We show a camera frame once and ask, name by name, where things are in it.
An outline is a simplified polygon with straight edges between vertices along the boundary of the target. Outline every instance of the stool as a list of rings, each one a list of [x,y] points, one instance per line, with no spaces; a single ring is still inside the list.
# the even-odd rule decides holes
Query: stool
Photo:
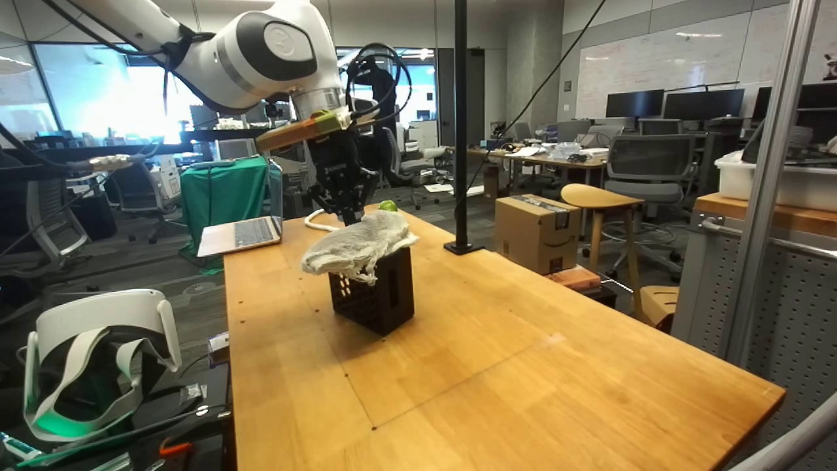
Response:
[[[580,264],[576,264],[569,268],[551,272],[547,276],[569,287],[569,289],[578,289],[599,302],[607,302],[607,305],[616,302],[616,292],[607,289],[603,279]]]
[[[671,317],[678,310],[679,287],[678,284],[644,284],[639,289],[644,321],[662,331],[671,330]]]
[[[601,236],[603,236],[603,216],[623,216],[625,219],[625,259],[627,259],[627,284],[632,289],[632,309],[639,305],[639,255],[636,255],[636,241],[632,241],[632,215],[640,198],[615,192],[595,185],[584,183],[568,183],[559,190],[561,202],[586,208],[594,216],[590,225],[590,246],[588,246],[588,267],[599,272],[599,254],[601,254]]]

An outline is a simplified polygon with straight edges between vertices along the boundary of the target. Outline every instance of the black pole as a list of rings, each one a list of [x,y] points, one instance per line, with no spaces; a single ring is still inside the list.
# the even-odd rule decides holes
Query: black pole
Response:
[[[455,35],[452,35],[452,122],[455,122],[455,158],[452,158],[452,216],[455,238],[445,244],[452,254],[471,254],[469,244],[469,0],[455,0]]]

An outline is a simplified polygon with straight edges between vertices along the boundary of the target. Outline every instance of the table leg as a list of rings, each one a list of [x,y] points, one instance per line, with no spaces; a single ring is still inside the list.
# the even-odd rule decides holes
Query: table leg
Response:
[[[632,208],[625,212],[625,262],[627,262],[627,284],[632,289],[632,313],[640,310],[639,302],[639,255],[636,255],[636,238],[632,238]]]

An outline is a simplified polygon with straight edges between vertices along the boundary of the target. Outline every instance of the crumpled cloth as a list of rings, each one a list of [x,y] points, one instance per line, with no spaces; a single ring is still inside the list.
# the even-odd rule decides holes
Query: crumpled cloth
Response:
[[[377,262],[416,241],[397,212],[377,212],[317,241],[304,254],[301,267],[304,272],[333,272],[374,284]]]

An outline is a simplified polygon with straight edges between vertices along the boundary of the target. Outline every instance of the wooden tabletop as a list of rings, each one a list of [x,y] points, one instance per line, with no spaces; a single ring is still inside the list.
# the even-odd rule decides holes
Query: wooden tabletop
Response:
[[[729,196],[720,196],[720,192],[705,192],[705,196],[695,198],[695,212],[743,219],[748,212],[748,198],[729,198]],[[837,236],[837,212],[777,203],[775,228],[831,238],[831,236]]]
[[[224,255],[240,467],[710,467],[785,390],[407,216],[416,317],[335,317],[284,223]]]

